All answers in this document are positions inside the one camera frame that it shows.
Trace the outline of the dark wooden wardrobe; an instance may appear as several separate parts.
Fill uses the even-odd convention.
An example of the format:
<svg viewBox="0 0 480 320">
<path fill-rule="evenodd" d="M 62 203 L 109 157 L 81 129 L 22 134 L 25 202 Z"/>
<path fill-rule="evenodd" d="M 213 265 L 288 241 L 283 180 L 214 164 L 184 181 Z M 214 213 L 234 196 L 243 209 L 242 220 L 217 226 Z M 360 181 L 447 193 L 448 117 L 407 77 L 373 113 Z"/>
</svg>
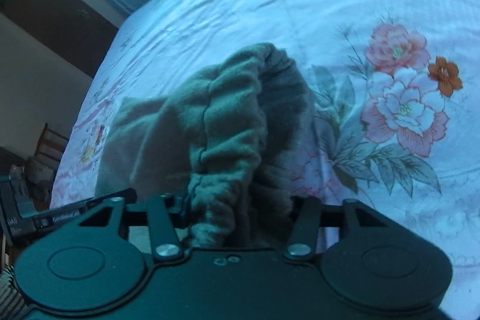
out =
<svg viewBox="0 0 480 320">
<path fill-rule="evenodd" d="M 1 0 L 1 13 L 90 77 L 118 32 L 82 0 Z"/>
</svg>

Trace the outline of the floral white bed sheet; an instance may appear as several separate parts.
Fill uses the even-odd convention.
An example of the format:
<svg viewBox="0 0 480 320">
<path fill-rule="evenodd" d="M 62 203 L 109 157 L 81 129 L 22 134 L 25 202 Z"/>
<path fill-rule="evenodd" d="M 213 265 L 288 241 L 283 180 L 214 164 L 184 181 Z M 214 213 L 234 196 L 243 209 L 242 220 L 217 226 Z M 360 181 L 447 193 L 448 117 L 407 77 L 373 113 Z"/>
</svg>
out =
<svg viewBox="0 0 480 320">
<path fill-rule="evenodd" d="M 316 97 L 295 194 L 356 198 L 451 260 L 442 309 L 479 317 L 479 0 L 151 0 L 90 85 L 51 206 L 93 196 L 126 97 L 170 93 L 244 46 L 284 49 Z"/>
</svg>

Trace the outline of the wooden chair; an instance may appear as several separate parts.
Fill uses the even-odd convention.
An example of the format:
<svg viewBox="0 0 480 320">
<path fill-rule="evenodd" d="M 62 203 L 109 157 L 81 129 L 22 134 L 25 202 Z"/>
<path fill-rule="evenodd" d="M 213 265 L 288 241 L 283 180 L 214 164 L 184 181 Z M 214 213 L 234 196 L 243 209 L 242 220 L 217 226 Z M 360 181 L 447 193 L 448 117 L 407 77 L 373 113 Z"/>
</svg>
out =
<svg viewBox="0 0 480 320">
<path fill-rule="evenodd" d="M 33 157 L 40 163 L 57 170 L 69 139 L 45 123 L 38 138 Z"/>
</svg>

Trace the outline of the grey-brown fleece pants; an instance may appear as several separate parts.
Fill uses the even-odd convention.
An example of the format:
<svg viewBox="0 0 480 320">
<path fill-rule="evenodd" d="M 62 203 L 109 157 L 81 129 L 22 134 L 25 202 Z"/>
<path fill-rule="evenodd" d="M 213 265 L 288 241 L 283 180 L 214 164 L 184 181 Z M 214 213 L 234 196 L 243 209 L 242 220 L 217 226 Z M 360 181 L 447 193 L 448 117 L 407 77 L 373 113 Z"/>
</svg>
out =
<svg viewBox="0 0 480 320">
<path fill-rule="evenodd" d="M 293 223 L 290 183 L 312 129 L 314 95 L 270 43 L 205 67 L 172 93 L 126 97 L 99 164 L 95 195 L 186 192 L 193 247 L 277 247 Z"/>
</svg>

